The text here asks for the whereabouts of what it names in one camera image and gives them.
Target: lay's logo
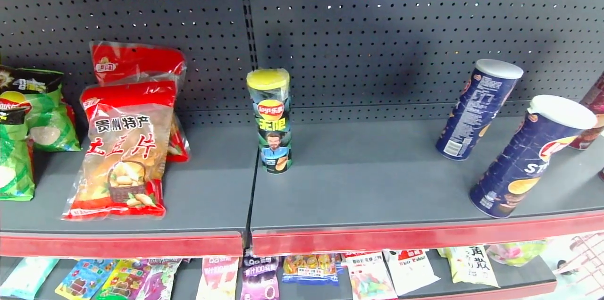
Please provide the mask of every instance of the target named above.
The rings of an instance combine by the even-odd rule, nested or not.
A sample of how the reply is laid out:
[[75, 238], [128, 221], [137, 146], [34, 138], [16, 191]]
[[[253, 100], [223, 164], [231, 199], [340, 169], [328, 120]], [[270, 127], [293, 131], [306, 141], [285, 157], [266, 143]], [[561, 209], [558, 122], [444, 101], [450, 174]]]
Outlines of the lay's logo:
[[258, 103], [258, 113], [263, 119], [276, 121], [283, 116], [285, 106], [280, 100], [261, 100]]
[[539, 150], [539, 157], [543, 161], [548, 162], [553, 154], [564, 149], [564, 147], [569, 145], [576, 138], [576, 136], [570, 136], [563, 139], [557, 139], [556, 141], [551, 141], [550, 143], [544, 145], [541, 150]]

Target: red plastic bag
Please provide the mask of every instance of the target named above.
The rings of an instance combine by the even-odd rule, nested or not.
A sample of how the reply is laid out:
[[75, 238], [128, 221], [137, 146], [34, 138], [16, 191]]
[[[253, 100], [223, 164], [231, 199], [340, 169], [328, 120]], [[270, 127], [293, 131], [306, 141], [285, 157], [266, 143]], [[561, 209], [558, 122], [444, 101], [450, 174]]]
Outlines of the red plastic bag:
[[161, 179], [176, 90], [173, 81], [84, 90], [91, 143], [64, 220], [166, 214]]
[[[147, 44], [90, 42], [94, 74], [99, 85], [175, 81], [181, 87], [187, 71], [184, 54]], [[168, 162], [187, 162], [189, 145], [181, 122], [172, 116]]]

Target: chip bag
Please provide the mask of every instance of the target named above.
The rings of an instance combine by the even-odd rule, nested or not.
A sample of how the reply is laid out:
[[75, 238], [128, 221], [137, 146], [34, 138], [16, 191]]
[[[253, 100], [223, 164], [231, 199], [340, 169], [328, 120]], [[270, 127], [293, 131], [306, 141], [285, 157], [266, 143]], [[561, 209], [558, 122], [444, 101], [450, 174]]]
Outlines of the chip bag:
[[62, 103], [62, 79], [61, 72], [0, 66], [0, 108], [27, 108], [25, 123], [36, 149], [82, 149], [67, 105]]
[[[146, 44], [90, 42], [94, 74], [99, 85], [171, 80], [182, 87], [186, 73], [184, 54]], [[172, 116], [168, 162], [187, 162], [189, 145], [181, 122]]]
[[32, 142], [27, 138], [26, 108], [0, 109], [0, 200], [34, 197]]
[[175, 98], [173, 81], [84, 90], [91, 143], [65, 220], [164, 216], [161, 179]]

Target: red shelf edge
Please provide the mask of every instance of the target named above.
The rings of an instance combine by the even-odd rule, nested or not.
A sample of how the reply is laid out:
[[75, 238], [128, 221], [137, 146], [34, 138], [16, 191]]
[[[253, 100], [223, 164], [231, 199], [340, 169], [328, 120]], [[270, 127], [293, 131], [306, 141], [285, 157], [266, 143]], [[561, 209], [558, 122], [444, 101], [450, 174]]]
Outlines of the red shelf edge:
[[241, 234], [165, 237], [0, 234], [0, 256], [57, 258], [201, 257], [243, 252]]
[[485, 220], [470, 225], [423, 227], [356, 227], [316, 230], [252, 231], [258, 256], [313, 252], [377, 251], [382, 249], [435, 249], [474, 244], [541, 240], [552, 236], [604, 230], [604, 211], [582, 212], [566, 217], [535, 217], [531, 220]]

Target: lay's stax can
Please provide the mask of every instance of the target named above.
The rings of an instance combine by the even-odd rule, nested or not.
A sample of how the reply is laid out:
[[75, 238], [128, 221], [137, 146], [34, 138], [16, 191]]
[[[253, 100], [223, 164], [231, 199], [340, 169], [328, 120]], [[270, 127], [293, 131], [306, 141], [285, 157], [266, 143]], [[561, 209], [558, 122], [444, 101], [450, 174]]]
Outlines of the lay's stax can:
[[292, 165], [289, 126], [289, 72], [258, 69], [248, 74], [262, 165], [271, 174], [284, 173]]
[[523, 73], [511, 63], [496, 59], [477, 60], [474, 72], [436, 142], [438, 152], [451, 160], [468, 158]]
[[552, 155], [595, 124], [594, 113], [573, 100], [535, 96], [509, 145], [470, 190], [470, 200], [488, 216], [510, 216], [539, 181]]

